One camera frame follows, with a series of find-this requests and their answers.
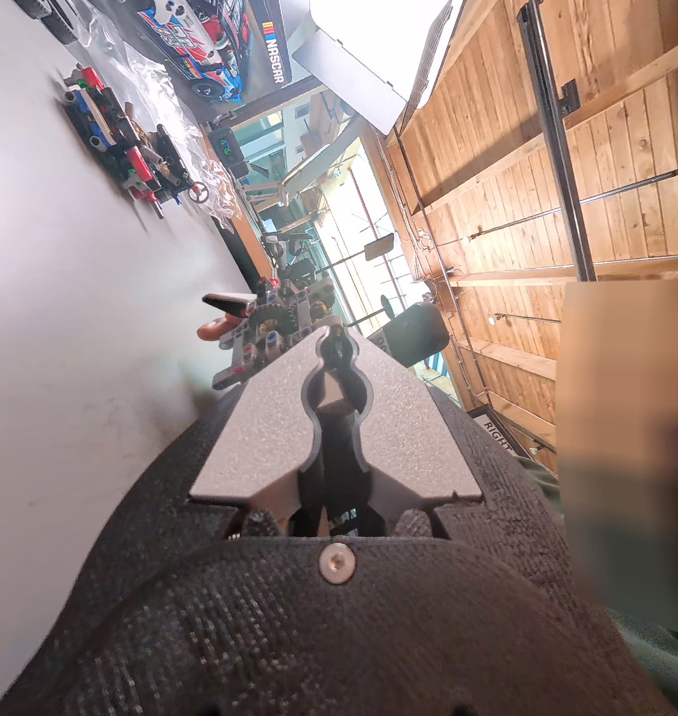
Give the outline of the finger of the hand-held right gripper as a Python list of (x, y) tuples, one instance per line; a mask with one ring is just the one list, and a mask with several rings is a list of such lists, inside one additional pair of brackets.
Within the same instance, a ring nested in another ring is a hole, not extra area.
[(323, 386), (318, 402), (318, 414), (321, 415), (350, 415), (352, 404), (343, 385), (332, 371), (323, 374)]
[(247, 309), (256, 301), (254, 293), (207, 293), (202, 297), (202, 302), (218, 309), (223, 314), (232, 316), (239, 320), (247, 317)]

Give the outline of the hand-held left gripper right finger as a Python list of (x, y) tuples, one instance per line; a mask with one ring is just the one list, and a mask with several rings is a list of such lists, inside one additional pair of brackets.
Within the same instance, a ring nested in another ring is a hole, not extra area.
[(353, 328), (347, 336), (367, 397), (354, 442), (369, 506), (395, 524), (410, 509), (480, 504), (481, 487), (428, 386)]

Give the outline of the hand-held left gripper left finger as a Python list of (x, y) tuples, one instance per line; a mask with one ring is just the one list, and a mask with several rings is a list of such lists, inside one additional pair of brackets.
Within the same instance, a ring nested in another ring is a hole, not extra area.
[(242, 386), (236, 406), (189, 490), (202, 506), (271, 513), (283, 532), (324, 494), (322, 428), (310, 405), (324, 329), (304, 338)]

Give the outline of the grey lego gearbox assembly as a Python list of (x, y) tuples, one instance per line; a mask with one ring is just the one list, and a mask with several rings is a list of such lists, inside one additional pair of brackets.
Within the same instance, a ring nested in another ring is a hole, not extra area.
[(333, 313), (333, 280), (302, 287), (289, 280), (261, 279), (256, 301), (240, 326), (219, 340), (229, 366), (212, 380), (216, 390), (235, 384), (285, 381), (304, 388), (326, 371), (352, 371), (359, 353), (353, 330)]

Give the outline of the lego car chassis assembly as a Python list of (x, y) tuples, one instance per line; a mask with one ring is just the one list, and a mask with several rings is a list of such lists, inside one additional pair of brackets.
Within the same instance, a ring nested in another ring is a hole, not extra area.
[(196, 204), (209, 200), (208, 187), (192, 179), (165, 127), (145, 132), (134, 119), (132, 103), (121, 105), (93, 67), (77, 65), (63, 83), (64, 109), (76, 132), (135, 201), (146, 202), (164, 219), (161, 205), (181, 204), (183, 192)]

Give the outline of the lego set box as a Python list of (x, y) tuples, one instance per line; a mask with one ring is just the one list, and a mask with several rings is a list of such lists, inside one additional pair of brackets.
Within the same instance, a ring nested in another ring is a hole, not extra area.
[(294, 79), (279, 1), (117, 1), (192, 93), (230, 108)]

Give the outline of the orange edged background table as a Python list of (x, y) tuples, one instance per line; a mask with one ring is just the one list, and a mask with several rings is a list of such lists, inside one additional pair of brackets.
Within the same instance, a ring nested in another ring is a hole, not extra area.
[(234, 201), (232, 209), (233, 216), (229, 220), (231, 228), (222, 228), (220, 232), (245, 282), (247, 282), (249, 290), (254, 291), (258, 280), (263, 277), (269, 278), (271, 274), (270, 260), (260, 243), (260, 236), (263, 233), (263, 229), (258, 223), (254, 210), (245, 201), (239, 190), (237, 180), (241, 179), (237, 179), (225, 169), (211, 147), (208, 135), (214, 129), (215, 128), (210, 127), (209, 123), (203, 125), (202, 133), (204, 141), (210, 157), (216, 160), (220, 168), (224, 171), (229, 181), (229, 191)]

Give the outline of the black and white headset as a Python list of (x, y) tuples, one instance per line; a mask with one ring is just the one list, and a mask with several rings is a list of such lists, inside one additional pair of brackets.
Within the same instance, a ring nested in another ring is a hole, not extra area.
[(316, 265), (308, 255), (310, 235), (306, 232), (262, 233), (260, 243), (270, 260), (270, 278), (293, 283), (312, 283), (316, 279)]

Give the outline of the black framed white sign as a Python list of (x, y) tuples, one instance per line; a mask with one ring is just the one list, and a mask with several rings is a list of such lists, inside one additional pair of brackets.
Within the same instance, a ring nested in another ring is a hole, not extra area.
[(473, 408), (467, 414), (505, 451), (517, 458), (532, 459), (531, 453), (517, 441), (489, 405)]

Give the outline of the white wooden stand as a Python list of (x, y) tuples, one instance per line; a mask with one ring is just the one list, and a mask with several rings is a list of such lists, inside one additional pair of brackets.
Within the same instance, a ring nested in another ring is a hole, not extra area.
[(265, 179), (259, 183), (250, 183), (248, 177), (237, 180), (240, 192), (245, 201), (256, 214), (287, 205), (287, 191), (283, 180)]

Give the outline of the black device green lights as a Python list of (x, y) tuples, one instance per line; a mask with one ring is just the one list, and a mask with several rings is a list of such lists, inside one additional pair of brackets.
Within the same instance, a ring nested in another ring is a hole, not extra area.
[(249, 173), (245, 156), (231, 127), (220, 126), (208, 135), (209, 142), (222, 165), (237, 179)]

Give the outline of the long hanging lamp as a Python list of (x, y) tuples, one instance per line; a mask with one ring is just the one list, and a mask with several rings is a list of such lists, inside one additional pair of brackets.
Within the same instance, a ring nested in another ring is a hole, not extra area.
[(322, 178), (331, 177), (351, 167), (360, 144), (356, 127), (348, 128), (331, 144), (321, 148), (315, 155), (289, 173), (282, 181), (282, 192), (292, 201), (301, 192), (316, 185)]

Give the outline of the clear plastic bag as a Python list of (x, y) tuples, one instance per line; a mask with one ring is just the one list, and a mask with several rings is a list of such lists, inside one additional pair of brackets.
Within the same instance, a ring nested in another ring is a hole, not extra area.
[(109, 81), (120, 104), (129, 104), (131, 120), (152, 139), (157, 126), (163, 124), (191, 180), (199, 181), (198, 190), (180, 192), (180, 199), (195, 202), (220, 228), (232, 228), (231, 220), (240, 219), (242, 212), (230, 176), (211, 156), (200, 127), (177, 97), (165, 67), (125, 43), (111, 20), (89, 1), (69, 4), (78, 13), (73, 27), (91, 65)]

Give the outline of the person's green hoodie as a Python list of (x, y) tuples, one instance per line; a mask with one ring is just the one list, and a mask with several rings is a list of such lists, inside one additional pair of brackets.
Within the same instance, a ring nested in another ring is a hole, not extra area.
[(632, 657), (678, 711), (678, 632), (606, 609)]

